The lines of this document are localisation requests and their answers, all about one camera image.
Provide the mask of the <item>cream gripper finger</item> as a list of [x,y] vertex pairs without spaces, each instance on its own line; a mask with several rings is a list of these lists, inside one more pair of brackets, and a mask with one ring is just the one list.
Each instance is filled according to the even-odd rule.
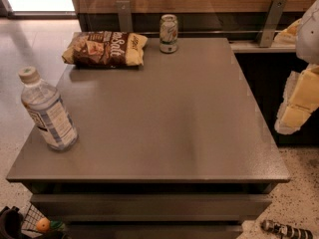
[[296,42],[296,36],[300,22],[301,20],[298,19],[290,24],[286,29],[278,33],[274,37],[274,42],[277,44],[294,45]]
[[301,73],[292,71],[286,80],[274,125],[280,134],[299,130],[319,108],[319,66],[309,64]]

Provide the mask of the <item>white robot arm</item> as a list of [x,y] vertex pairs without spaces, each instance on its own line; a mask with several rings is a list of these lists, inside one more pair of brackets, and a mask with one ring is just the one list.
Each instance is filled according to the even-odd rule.
[[286,33],[292,30],[296,56],[308,66],[301,73],[292,71],[286,80],[274,125],[280,134],[296,132],[319,108],[319,0]]

